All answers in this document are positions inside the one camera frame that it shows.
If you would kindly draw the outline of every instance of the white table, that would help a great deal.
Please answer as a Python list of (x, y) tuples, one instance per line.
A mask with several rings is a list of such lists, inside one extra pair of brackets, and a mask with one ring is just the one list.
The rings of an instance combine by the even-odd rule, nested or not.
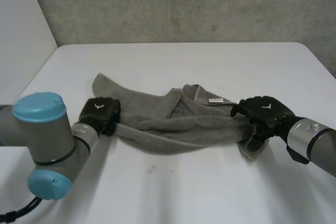
[[(297, 115), (336, 128), (336, 80), (297, 43), (69, 45), (56, 50), (22, 96), (59, 93), (71, 123), (104, 73), (156, 95), (201, 84), (232, 101), (274, 96)], [(33, 162), (24, 148), (0, 148), (0, 210), (26, 205)], [(254, 163), (235, 144), (158, 156), (101, 139), (74, 188), (17, 223), (332, 223), (336, 178), (291, 160), (272, 138)]]

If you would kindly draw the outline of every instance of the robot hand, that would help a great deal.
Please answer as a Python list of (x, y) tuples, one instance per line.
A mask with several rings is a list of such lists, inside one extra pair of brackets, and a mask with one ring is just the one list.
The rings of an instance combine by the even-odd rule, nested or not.
[(273, 97), (254, 97), (241, 100), (233, 105), (231, 116), (237, 113), (244, 115), (250, 123), (255, 124), (256, 134), (247, 145), (250, 151), (258, 150), (266, 139), (277, 136), (276, 128), (284, 116), (294, 113)]
[(111, 136), (120, 117), (119, 100), (110, 97), (89, 99), (79, 115), (79, 122), (89, 124), (98, 134)]

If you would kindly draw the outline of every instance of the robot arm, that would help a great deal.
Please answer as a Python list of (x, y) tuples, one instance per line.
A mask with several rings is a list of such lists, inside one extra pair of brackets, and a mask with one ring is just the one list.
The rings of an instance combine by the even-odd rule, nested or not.
[(254, 97), (234, 105), (231, 116), (244, 115), (256, 124), (248, 144), (256, 150), (272, 136), (280, 136), (294, 161), (314, 164), (336, 177), (336, 131), (308, 118), (300, 118), (272, 97)]
[(120, 102), (93, 98), (79, 121), (70, 126), (61, 96), (35, 93), (15, 105), (0, 106), (0, 146), (26, 146), (35, 163), (29, 190), (41, 199), (65, 197), (99, 135), (112, 135), (119, 120)]

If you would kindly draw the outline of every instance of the black cable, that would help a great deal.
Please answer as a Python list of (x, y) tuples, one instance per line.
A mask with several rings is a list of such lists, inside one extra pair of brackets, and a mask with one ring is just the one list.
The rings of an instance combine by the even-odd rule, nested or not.
[(40, 203), (42, 199), (35, 197), (27, 206), (19, 211), (8, 212), (5, 215), (0, 215), (0, 223), (12, 223), (16, 219), (33, 211)]

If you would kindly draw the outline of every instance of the white wall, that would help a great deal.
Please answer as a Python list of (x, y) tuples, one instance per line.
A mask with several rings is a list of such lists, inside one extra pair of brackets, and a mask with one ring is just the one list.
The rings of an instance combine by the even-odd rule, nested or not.
[(56, 48), (37, 0), (0, 0), (0, 104), (14, 102)]

